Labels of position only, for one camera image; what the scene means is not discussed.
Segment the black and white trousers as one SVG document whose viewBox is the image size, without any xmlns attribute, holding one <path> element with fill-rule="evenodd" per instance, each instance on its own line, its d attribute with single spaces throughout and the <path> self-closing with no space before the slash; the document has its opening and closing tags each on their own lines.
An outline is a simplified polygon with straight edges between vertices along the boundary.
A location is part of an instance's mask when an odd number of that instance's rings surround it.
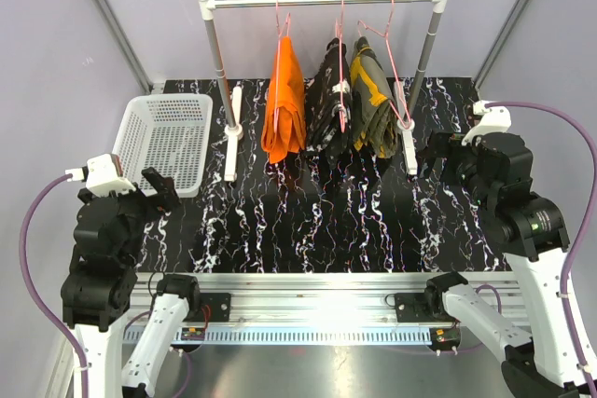
<svg viewBox="0 0 597 398">
<path fill-rule="evenodd" d="M 306 152 L 325 155 L 329 163 L 334 163 L 352 141 L 351 114 L 353 106 L 352 86 L 349 66 L 346 61 L 346 45 L 343 45 L 345 93 L 344 102 L 348 113 L 347 131 L 340 132 L 338 118 L 339 83 L 338 39 L 333 38 L 326 46 L 325 57 L 319 70 L 306 90 Z"/>
</svg>

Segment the orange trousers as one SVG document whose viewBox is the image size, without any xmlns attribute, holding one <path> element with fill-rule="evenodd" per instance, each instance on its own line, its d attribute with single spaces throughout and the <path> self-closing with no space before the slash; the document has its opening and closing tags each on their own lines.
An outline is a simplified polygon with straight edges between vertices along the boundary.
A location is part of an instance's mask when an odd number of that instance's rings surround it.
<svg viewBox="0 0 597 398">
<path fill-rule="evenodd" d="M 270 164 L 306 148 L 304 78 L 288 36 L 282 38 L 274 57 L 261 147 Z"/>
</svg>

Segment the pink wire hanger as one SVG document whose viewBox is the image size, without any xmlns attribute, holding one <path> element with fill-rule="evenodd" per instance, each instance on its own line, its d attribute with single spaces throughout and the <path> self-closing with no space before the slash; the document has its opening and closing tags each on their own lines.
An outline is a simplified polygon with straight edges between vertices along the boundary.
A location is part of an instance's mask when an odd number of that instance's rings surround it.
<svg viewBox="0 0 597 398">
<path fill-rule="evenodd" d="M 284 23 L 280 23 L 280 0 L 275 0 L 275 14 L 276 14 L 276 33 L 277 33 L 277 49 L 275 59 L 276 79 L 275 79 L 275 95 L 274 95 L 274 115 L 273 127 L 274 132 L 278 132 L 279 124 L 279 94 L 280 94 L 280 65 L 282 56 L 282 41 L 285 36 L 289 35 L 291 25 L 291 14 L 287 13 Z"/>
<path fill-rule="evenodd" d="M 395 93 L 396 106 L 393 106 L 393 111 L 396 115 L 398 124 L 400 125 L 400 129 L 408 130 L 410 128 L 413 120 L 410 116 L 410 112 L 408 111 L 408 105 L 407 105 L 407 101 L 406 101 L 406 97 L 405 97 L 404 87 L 403 87 L 402 82 L 400 81 L 399 73 L 397 71 L 396 62 L 395 62 L 393 51 L 392 51 L 391 44 L 390 44 L 390 31 L 391 31 L 392 20 L 393 20 L 395 8 L 396 8 L 395 0 L 390 0 L 390 2 L 391 2 L 391 9 L 390 9 L 388 20 L 386 22 L 386 25 L 385 25 L 385 28 L 383 31 L 376 30 L 375 28 L 367 25 L 362 20 L 359 20 L 357 22 L 357 31 L 360 36 L 363 35 L 361 33 L 361 31 L 364 31 L 364 32 L 372 32 L 372 33 L 376 34 L 377 36 L 384 39 L 388 58 L 391 63 L 392 72 L 393 72 L 394 79 L 396 82 L 396 93 Z"/>
<path fill-rule="evenodd" d="M 348 113 L 344 102 L 345 76 L 344 76 L 344 56 L 343 56 L 343 23 L 344 23 L 344 0 L 340 0 L 340 16 L 335 19 L 335 37 L 338 39 L 338 64 L 339 64 L 339 83 L 336 85 L 338 94 L 338 118 L 340 123 L 340 132 L 345 134 L 348 124 Z"/>
</svg>

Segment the camouflage yellow trousers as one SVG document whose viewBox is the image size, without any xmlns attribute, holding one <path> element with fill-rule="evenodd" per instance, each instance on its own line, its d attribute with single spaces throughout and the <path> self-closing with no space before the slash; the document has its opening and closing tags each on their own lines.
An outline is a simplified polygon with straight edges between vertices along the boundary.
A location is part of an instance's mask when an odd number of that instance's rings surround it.
<svg viewBox="0 0 597 398">
<path fill-rule="evenodd" d="M 350 63 L 352 139 L 360 151 L 369 146 L 377 158 L 391 158 L 397 150 L 394 96 L 378 58 L 365 36 L 354 43 Z"/>
</svg>

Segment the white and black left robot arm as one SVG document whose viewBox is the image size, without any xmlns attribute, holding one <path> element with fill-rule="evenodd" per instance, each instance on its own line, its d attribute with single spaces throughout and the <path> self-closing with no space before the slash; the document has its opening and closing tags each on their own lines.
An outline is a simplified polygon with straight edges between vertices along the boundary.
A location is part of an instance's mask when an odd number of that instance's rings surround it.
<svg viewBox="0 0 597 398">
<path fill-rule="evenodd" d="M 192 276 L 168 274 L 158 284 L 145 330 L 129 360 L 122 345 L 137 283 L 135 265 L 145 227 L 176 208 L 180 199 L 170 177 L 142 171 L 155 189 L 133 187 L 98 196 L 80 190 L 83 206 L 74 230 L 69 274 L 62 285 L 62 319 L 73 337 L 76 397 L 152 397 L 177 329 L 199 316 L 200 288 Z"/>
</svg>

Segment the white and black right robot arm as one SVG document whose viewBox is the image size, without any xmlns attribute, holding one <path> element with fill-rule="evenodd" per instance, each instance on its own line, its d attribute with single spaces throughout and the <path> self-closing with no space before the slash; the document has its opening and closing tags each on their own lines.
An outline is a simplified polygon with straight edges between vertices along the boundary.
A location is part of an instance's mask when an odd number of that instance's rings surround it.
<svg viewBox="0 0 597 398">
<path fill-rule="evenodd" d="M 477 204 L 486 240 L 515 275 L 531 329 L 512 324 L 457 272 L 428 281 L 425 313 L 464 324 L 500 363 L 516 397 L 595 396 L 596 377 L 589 370 L 595 353 L 584 330 L 568 328 L 578 314 L 563 273 L 570 240 L 560 209 L 532 190 L 531 150 L 511 133 L 468 141 L 461 133 L 434 131 L 417 158 L 425 174 L 442 159 L 441 181 L 461 186 Z"/>
</svg>

